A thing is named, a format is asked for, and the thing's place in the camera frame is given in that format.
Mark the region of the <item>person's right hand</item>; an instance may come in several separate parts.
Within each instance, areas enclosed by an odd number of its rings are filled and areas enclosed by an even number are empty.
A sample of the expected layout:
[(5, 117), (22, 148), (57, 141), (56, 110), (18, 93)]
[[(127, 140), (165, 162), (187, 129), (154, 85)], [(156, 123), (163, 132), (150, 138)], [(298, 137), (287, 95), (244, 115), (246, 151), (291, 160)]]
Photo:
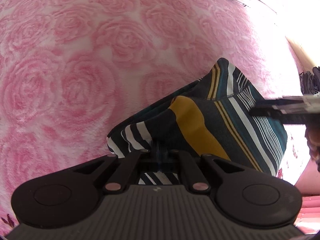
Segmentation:
[(307, 145), (309, 147), (309, 154), (311, 160), (317, 165), (317, 171), (319, 171), (319, 147), (320, 147), (320, 131), (319, 127), (307, 126), (305, 137), (307, 139)]

